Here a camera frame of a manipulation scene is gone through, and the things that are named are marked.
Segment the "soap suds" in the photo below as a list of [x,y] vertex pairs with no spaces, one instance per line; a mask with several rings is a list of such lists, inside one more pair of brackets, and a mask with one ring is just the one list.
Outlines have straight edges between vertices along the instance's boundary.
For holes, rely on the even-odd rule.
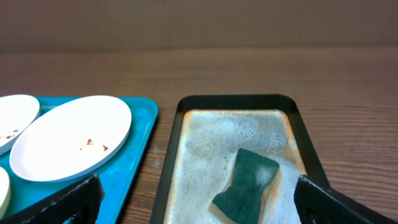
[[[300,223],[294,190],[306,171],[289,120],[278,110],[186,113],[164,223],[224,223],[209,208],[228,186],[239,148],[280,165],[280,184],[266,198],[261,223]],[[260,171],[258,181],[266,174]]]
[[269,183],[274,178],[273,174],[274,172],[272,169],[261,167],[256,173],[256,184],[264,185]]

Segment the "wood grain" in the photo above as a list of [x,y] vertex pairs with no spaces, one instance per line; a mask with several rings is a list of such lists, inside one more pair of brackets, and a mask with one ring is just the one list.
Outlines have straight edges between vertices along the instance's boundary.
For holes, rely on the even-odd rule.
[[146,96],[159,123],[124,223],[148,223],[178,101],[291,96],[332,186],[398,220],[398,47],[0,55],[0,95]]

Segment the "blue tray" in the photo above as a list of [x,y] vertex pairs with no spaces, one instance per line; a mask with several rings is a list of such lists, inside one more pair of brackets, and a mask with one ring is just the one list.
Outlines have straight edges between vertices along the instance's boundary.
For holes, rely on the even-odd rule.
[[[40,102],[40,112],[44,114],[77,97],[37,97],[37,99]],[[131,128],[119,152],[106,164],[93,171],[99,175],[105,192],[96,223],[114,223],[118,218],[158,113],[156,103],[148,98],[120,97],[120,99],[130,107]],[[82,178],[56,183],[23,180],[12,172],[9,155],[7,152],[0,156],[0,166],[5,168],[11,180],[11,201],[4,217],[15,214]]]

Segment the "green sponge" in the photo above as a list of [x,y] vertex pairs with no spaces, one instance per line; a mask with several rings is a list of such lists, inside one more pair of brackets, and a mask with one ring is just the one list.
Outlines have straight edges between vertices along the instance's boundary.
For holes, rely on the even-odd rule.
[[231,185],[216,195],[213,203],[232,221],[257,224],[261,196],[271,184],[279,164],[254,152],[239,149]]

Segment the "dirty plate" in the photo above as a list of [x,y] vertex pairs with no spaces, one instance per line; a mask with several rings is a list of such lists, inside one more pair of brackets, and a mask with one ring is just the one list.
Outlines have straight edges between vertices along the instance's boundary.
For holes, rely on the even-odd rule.
[[40,116],[39,109],[33,96],[0,97],[0,155],[10,150],[18,135]]
[[21,134],[11,150],[11,169],[39,182],[87,174],[117,153],[130,124],[131,111],[119,98],[88,96],[65,103]]

